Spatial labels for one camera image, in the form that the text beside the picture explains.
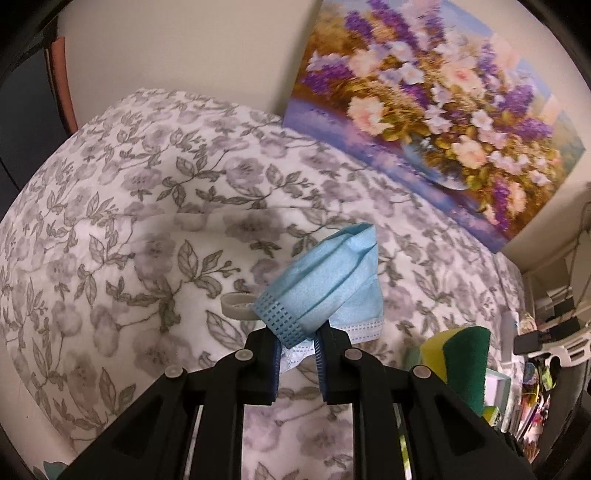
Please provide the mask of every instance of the blue surgical mask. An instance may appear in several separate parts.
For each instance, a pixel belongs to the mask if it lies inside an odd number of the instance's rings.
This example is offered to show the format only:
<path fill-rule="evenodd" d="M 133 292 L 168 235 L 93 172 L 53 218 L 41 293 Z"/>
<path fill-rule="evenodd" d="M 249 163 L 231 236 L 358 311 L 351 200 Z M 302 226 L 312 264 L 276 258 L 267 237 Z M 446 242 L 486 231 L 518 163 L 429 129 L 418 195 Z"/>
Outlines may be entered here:
<path fill-rule="evenodd" d="M 252 306 L 284 346 L 281 370 L 314 352 L 311 337 L 327 320 L 352 343 L 379 337 L 384 300 L 375 227 L 340 230 L 292 263 Z"/>

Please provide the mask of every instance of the beige wall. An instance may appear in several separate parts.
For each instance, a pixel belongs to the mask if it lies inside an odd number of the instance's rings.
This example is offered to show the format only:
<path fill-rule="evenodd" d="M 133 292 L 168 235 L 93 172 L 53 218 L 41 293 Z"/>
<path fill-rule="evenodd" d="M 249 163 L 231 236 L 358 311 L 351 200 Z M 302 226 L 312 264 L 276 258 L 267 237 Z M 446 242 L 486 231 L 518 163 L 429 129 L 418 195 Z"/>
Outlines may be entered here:
<path fill-rule="evenodd" d="M 517 0 L 456 3 L 545 79 L 591 150 L 591 92 L 558 41 Z M 320 0 L 74 0 L 61 14 L 80 124 L 139 87 L 184 89 L 282 113 Z M 504 250 L 528 270 L 574 237 L 591 198 L 591 153 Z"/>

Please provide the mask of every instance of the metal rivet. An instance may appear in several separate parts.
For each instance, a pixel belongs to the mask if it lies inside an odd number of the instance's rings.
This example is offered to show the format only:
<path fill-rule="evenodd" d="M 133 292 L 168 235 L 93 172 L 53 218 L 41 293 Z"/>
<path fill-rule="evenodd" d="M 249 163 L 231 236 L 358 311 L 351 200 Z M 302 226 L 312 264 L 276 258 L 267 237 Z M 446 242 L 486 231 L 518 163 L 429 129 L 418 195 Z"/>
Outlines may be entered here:
<path fill-rule="evenodd" d="M 358 348 L 348 348 L 345 350 L 345 358 L 349 360 L 361 360 L 363 353 Z"/>
<path fill-rule="evenodd" d="M 255 354 L 252 353 L 252 350 L 249 350 L 248 348 L 243 348 L 242 350 L 238 350 L 235 356 L 238 360 L 246 362 L 247 360 L 250 360 L 253 356 L 255 356 Z"/>
<path fill-rule="evenodd" d="M 417 365 L 415 368 L 413 368 L 413 373 L 415 377 L 429 378 L 431 376 L 431 369 L 429 367 L 425 367 L 424 365 Z"/>
<path fill-rule="evenodd" d="M 167 378 L 178 378 L 182 374 L 183 374 L 183 367 L 180 367 L 178 365 L 169 365 L 164 370 L 164 375 L 166 375 Z"/>

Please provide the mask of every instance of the canvas painting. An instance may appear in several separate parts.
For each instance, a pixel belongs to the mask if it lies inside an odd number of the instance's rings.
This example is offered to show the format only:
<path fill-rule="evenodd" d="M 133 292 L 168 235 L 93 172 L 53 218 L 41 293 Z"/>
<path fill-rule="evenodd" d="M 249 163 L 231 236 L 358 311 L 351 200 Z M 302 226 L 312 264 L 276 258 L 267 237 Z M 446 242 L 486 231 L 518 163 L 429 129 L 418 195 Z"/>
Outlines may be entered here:
<path fill-rule="evenodd" d="M 325 0 L 284 125 L 403 183 L 492 251 L 584 152 L 517 50 L 447 0 Z"/>

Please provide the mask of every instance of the floral bedding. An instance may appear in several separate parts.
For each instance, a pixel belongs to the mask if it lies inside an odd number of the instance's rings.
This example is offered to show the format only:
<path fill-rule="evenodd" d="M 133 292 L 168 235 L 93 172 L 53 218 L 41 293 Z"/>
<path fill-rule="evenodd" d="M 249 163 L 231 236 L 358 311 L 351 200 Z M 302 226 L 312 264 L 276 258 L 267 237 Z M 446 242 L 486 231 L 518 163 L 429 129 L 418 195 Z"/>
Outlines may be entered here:
<path fill-rule="evenodd" d="M 1 333 L 64 445 L 81 451 L 167 365 L 194 371 L 243 347 L 257 322 L 219 297 L 259 293 L 348 224 L 376 225 L 380 339 L 405 349 L 482 325 L 499 367 L 499 314 L 522 305 L 500 254 L 385 175 L 281 119 L 184 92 L 141 89 L 39 169 L 0 225 Z M 519 384 L 519 368 L 509 372 Z M 348 406 L 322 403 L 313 358 L 271 407 L 247 407 L 243 479 L 351 478 Z"/>

